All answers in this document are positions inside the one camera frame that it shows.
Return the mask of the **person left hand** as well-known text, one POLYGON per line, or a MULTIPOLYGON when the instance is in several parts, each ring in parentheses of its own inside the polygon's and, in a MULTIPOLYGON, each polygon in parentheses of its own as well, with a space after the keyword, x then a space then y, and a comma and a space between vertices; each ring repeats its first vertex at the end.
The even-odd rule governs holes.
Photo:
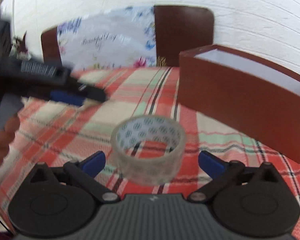
POLYGON ((15 139, 15 133, 20 127, 20 119, 17 114, 6 123, 4 130, 0 131, 0 166, 10 151, 10 144, 15 139))

